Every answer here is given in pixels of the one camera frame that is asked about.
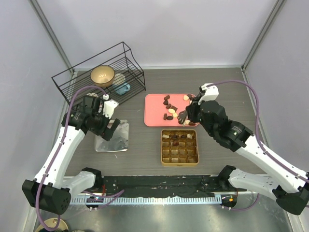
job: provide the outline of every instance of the gold bowl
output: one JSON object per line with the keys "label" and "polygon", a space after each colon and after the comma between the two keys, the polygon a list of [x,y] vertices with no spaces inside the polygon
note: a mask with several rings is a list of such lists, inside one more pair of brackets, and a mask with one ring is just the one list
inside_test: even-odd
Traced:
{"label": "gold bowl", "polygon": [[[44,221],[44,223],[48,226],[48,227],[55,227],[56,224],[58,222],[58,219],[57,218],[50,218],[50,219],[47,219],[46,221]],[[35,232],[40,232],[40,230],[42,230],[44,227],[42,225],[40,225],[36,230]],[[67,224],[60,219],[60,223],[59,223],[59,227],[58,229],[60,229],[61,231],[64,231],[64,230],[68,230],[68,226]]]}
{"label": "gold bowl", "polygon": [[101,65],[91,71],[90,78],[98,87],[109,87],[115,78],[115,71],[112,67]]}

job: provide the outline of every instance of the cable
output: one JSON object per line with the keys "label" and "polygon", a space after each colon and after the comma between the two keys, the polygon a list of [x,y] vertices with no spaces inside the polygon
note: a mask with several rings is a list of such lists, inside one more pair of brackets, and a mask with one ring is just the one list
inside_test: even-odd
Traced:
{"label": "cable", "polygon": [[48,172],[49,172],[49,170],[51,169],[51,167],[52,167],[52,165],[53,165],[53,163],[54,163],[54,161],[55,161],[55,159],[56,159],[56,157],[57,157],[57,155],[58,155],[58,153],[59,153],[59,151],[60,151],[60,149],[61,149],[61,147],[62,147],[62,144],[64,143],[64,140],[65,140],[65,138],[66,138],[67,130],[68,130],[68,125],[69,125],[69,118],[70,118],[70,113],[71,113],[71,110],[72,110],[72,107],[73,107],[73,103],[74,103],[74,101],[75,101],[77,95],[78,95],[81,91],[83,91],[83,90],[85,90],[85,89],[88,89],[88,88],[96,88],[96,89],[102,91],[104,95],[106,95],[106,92],[105,92],[103,89],[101,89],[100,87],[98,87],[98,86],[85,86],[85,87],[79,89],[79,90],[74,94],[74,96],[73,96],[73,98],[72,98],[72,100],[71,100],[71,103],[70,103],[70,105],[69,105],[69,109],[68,109],[68,113],[67,113],[67,118],[66,118],[66,123],[65,123],[65,127],[64,127],[64,131],[63,131],[63,135],[62,135],[61,141],[60,141],[60,143],[59,143],[59,145],[58,145],[58,148],[57,148],[57,150],[56,150],[54,156],[52,157],[52,159],[51,159],[49,165],[47,166],[47,168],[46,168],[46,170],[45,170],[45,173],[43,174],[42,180],[41,180],[41,182],[40,182],[40,184],[39,184],[39,187],[38,187],[37,195],[36,195],[36,198],[35,198],[35,211],[36,211],[36,213],[37,213],[37,217],[38,217],[38,219],[39,219],[40,224],[41,224],[41,225],[44,227],[44,229],[46,229],[47,231],[54,231],[54,230],[56,230],[56,229],[59,227],[59,224],[60,224],[60,215],[58,215],[58,220],[57,220],[57,224],[56,224],[55,227],[50,228],[50,227],[48,227],[48,226],[44,223],[44,220],[42,219],[42,216],[41,216],[41,214],[40,214],[40,209],[39,209],[40,194],[41,194],[41,190],[42,190],[42,187],[43,187],[43,183],[44,183],[45,178],[47,177]]}
{"label": "cable", "polygon": [[253,202],[253,204],[250,205],[250,206],[247,207],[247,208],[243,208],[243,209],[234,209],[234,208],[226,207],[226,206],[223,206],[223,205],[222,205],[222,208],[228,209],[228,210],[232,210],[232,211],[246,211],[246,210],[249,210],[249,209],[251,209],[252,207],[254,207],[254,206],[256,205],[256,203],[259,201],[259,198],[260,198],[260,194],[258,193],[257,196],[256,196],[255,201]]}
{"label": "cable", "polygon": [[111,198],[111,197],[116,197],[116,196],[118,196],[119,194],[122,194],[123,192],[122,192],[122,190],[121,190],[120,192],[118,192],[118,193],[116,193],[116,194],[114,194],[114,195],[111,195],[111,196],[96,195],[96,194],[94,194],[94,193],[92,193],[92,192],[88,192],[88,191],[83,191],[83,193],[87,193],[87,194],[89,194],[89,195],[91,195],[91,196],[93,196],[93,197]]}
{"label": "cable", "polygon": [[105,194],[105,185],[103,185],[103,191],[102,191],[102,196]]}
{"label": "cable", "polygon": [[[120,197],[120,195],[123,194],[123,193],[124,193],[124,190],[121,190],[119,193],[115,194],[115,195],[117,195],[117,196],[115,196],[114,199],[112,199],[110,202],[108,202],[108,203],[106,203],[106,204],[104,204],[104,205],[100,205],[99,207],[97,207],[97,209],[102,209],[102,208],[104,208],[104,207],[110,205],[111,203],[113,203],[114,201],[116,201],[116,199],[117,199],[118,197]],[[96,201],[96,202],[103,202],[103,200],[97,200],[97,199],[91,199],[91,200],[92,200],[92,201]]]}
{"label": "cable", "polygon": [[[236,189],[236,194],[235,194],[235,198],[237,198],[238,197],[238,188]],[[226,197],[223,197],[222,199],[225,199],[225,198],[227,198],[227,197],[230,197],[230,198],[232,198],[233,197],[233,195],[228,195],[228,196],[226,196]]]}
{"label": "cable", "polygon": [[[124,190],[122,190],[122,191],[120,191],[120,192],[118,192],[118,193],[116,193],[115,195],[117,195],[116,197],[115,197],[115,199],[112,199],[108,204],[106,204],[104,207],[106,207],[106,206],[108,206],[109,204],[111,204],[112,202],[114,202],[118,197],[120,197],[120,195],[121,194],[123,194],[124,193]],[[98,199],[91,199],[92,201],[99,201],[99,202],[103,202],[102,200],[98,200]],[[82,210],[80,210],[79,212],[77,212],[76,214],[74,214],[73,216],[70,216],[70,217],[68,217],[68,218],[66,218],[65,220],[67,221],[67,220],[70,220],[70,219],[72,219],[72,218],[74,218],[74,217],[76,217],[77,215],[80,215],[81,213],[83,213],[83,212],[85,212],[85,211],[89,211],[89,208],[85,208],[85,209],[82,209]]]}
{"label": "cable", "polygon": [[307,180],[306,178],[302,177],[301,175],[299,175],[298,173],[294,172],[293,170],[291,170],[290,168],[288,168],[287,166],[285,166],[283,163],[281,163],[279,160],[277,160],[275,157],[273,157],[268,151],[266,151],[266,149],[264,148],[261,140],[260,140],[260,136],[259,136],[259,133],[258,133],[258,129],[259,129],[259,116],[260,116],[260,102],[259,102],[259,98],[255,92],[255,90],[250,86],[248,85],[246,82],[243,82],[243,81],[238,81],[238,80],[233,80],[233,81],[222,81],[222,82],[217,82],[217,83],[213,83],[213,84],[210,84],[210,85],[207,85],[207,87],[211,87],[211,86],[217,86],[217,85],[220,85],[220,84],[226,84],[226,83],[239,83],[239,84],[243,84],[245,85],[246,87],[248,87],[251,92],[253,93],[254,95],[254,98],[255,98],[255,103],[256,103],[256,118],[255,118],[255,138],[256,138],[256,141],[257,143],[259,144],[260,148],[262,149],[262,151],[268,155],[268,157],[270,157],[275,163],[277,163],[278,165],[280,165],[282,168],[284,168],[285,170],[287,170],[289,173],[293,174],[295,177],[305,181],[306,183],[309,184],[309,180]]}

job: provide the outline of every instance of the table surface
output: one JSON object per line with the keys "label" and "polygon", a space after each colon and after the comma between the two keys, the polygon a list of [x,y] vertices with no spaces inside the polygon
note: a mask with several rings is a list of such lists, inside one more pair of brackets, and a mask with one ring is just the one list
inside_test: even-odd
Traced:
{"label": "table surface", "polygon": [[[197,131],[200,162],[197,167],[163,167],[160,161],[162,127],[144,124],[144,99],[149,93],[198,93],[204,83],[243,80],[240,68],[145,70],[146,91],[120,105],[113,118],[129,121],[129,148],[125,152],[99,153],[94,150],[94,134],[88,133],[79,144],[67,168],[66,176],[77,175],[84,167],[102,171],[102,175],[182,175],[218,174],[226,165],[243,171],[264,173],[246,158],[219,146],[201,126]],[[217,101],[227,116],[254,129],[255,115],[245,86],[225,84],[219,87]]]}

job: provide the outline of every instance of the blue object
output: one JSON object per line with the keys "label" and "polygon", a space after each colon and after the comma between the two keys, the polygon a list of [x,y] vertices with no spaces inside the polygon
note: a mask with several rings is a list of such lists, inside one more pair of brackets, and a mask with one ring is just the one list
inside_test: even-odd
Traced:
{"label": "blue object", "polygon": [[121,85],[113,84],[113,86],[114,86],[115,92],[118,93],[119,95],[125,94],[131,88],[131,86],[128,83],[123,83]]}

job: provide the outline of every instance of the metal floor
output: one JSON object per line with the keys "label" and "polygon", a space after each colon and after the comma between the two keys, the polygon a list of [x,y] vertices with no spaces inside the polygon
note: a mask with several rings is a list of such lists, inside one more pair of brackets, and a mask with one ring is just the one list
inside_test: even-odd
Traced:
{"label": "metal floor", "polygon": [[[237,207],[247,207],[256,194],[240,194]],[[108,206],[83,211],[72,205],[61,217],[70,231],[86,232],[292,232],[285,211],[275,201],[260,197],[259,203],[244,212],[221,209],[219,205],[137,205]],[[45,219],[53,217],[43,214]]]}

